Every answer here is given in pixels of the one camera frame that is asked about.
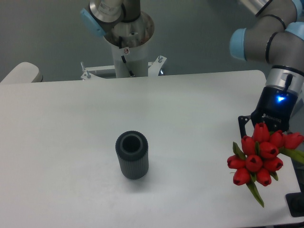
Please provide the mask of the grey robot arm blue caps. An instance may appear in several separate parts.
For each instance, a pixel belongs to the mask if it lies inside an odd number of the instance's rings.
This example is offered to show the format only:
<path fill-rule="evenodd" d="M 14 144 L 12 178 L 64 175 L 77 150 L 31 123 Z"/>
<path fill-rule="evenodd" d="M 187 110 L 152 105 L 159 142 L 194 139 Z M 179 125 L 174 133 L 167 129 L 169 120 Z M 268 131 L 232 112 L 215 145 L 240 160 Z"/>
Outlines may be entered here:
<path fill-rule="evenodd" d="M 287 132 L 304 86 L 304 10 L 302 0 L 243 0 L 257 18 L 252 28 L 237 29 L 230 39 L 232 57 L 272 66 L 249 119 L 270 131 Z"/>

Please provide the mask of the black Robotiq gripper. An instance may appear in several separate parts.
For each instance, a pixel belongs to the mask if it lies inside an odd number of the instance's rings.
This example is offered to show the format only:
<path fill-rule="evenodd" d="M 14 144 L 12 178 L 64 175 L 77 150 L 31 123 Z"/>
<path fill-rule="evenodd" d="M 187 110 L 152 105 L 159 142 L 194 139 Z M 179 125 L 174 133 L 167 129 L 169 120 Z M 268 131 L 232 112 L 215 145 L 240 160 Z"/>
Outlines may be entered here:
<path fill-rule="evenodd" d="M 247 136 L 246 124 L 265 123 L 268 130 L 275 132 L 289 129 L 289 120 L 298 96 L 288 91 L 265 86 L 257 103 L 256 109 L 250 115 L 238 117 L 240 136 Z"/>

